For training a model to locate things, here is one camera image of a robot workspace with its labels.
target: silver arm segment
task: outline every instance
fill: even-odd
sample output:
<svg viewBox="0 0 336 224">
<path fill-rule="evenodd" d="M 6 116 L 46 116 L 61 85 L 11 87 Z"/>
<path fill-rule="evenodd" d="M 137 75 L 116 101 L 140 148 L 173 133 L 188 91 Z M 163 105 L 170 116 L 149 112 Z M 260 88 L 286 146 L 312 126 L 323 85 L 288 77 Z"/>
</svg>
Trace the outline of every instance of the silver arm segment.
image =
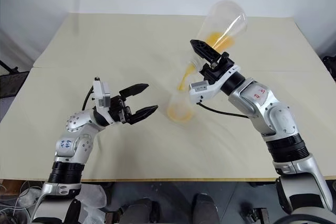
<svg viewBox="0 0 336 224">
<path fill-rule="evenodd" d="M 56 143 L 52 172 L 43 184 L 32 222 L 45 222 L 52 218 L 63 222 L 65 218 L 70 218 L 68 223 L 73 221 L 77 224 L 76 218 L 71 219 L 80 210 L 80 202 L 75 200 L 75 196 L 80 192 L 81 173 L 92 151 L 96 134 L 108 125 L 134 124 L 154 113 L 157 105 L 142 108 L 135 114 L 125 105 L 127 97 L 141 93 L 148 86 L 136 84 L 111 98 L 107 83 L 95 78 L 92 89 L 96 106 L 77 112 L 67 120 L 65 130 Z"/>
<path fill-rule="evenodd" d="M 216 92 L 221 90 L 228 95 L 229 102 L 249 117 L 266 142 L 275 170 L 280 175 L 276 186 L 284 211 L 290 214 L 302 207 L 319 207 L 331 211 L 331 193 L 299 134 L 290 108 L 276 99 L 267 86 L 252 78 L 245 79 L 238 71 L 224 78 L 233 66 L 237 67 L 229 59 L 228 53 L 220 55 L 200 40 L 190 42 L 195 53 L 210 63 L 205 64 L 200 71 L 204 81 L 190 85 L 191 101 L 199 103 L 204 97 L 213 97 L 214 87 L 218 86 L 216 83 L 221 82 L 222 86 Z"/>
<path fill-rule="evenodd" d="M 289 137 L 299 134 L 298 127 L 289 107 L 278 101 L 268 87 L 256 82 L 252 78 L 245 80 L 239 88 L 229 95 L 228 100 L 251 119 L 253 126 L 261 133 L 262 138 L 268 145 L 272 144 L 271 141 L 284 141 Z M 321 201 L 323 206 L 330 211 L 332 210 L 333 201 L 331 193 L 311 153 L 307 152 L 305 157 L 298 160 L 277 162 L 276 153 L 270 152 L 273 158 L 275 158 L 273 165 L 279 175 L 304 173 L 312 175 L 315 185 L 318 186 L 318 192 L 322 196 Z M 312 187 L 311 181 L 308 178 L 305 178 L 305 180 L 301 179 L 300 183 L 295 182 L 297 179 L 298 177 L 292 176 L 281 178 L 283 188 L 287 188 L 288 191 L 287 199 L 290 203 L 290 211 L 293 211 L 293 206 L 290 201 L 289 192 L 297 193 L 299 185 L 305 185 L 308 188 Z"/>
</svg>

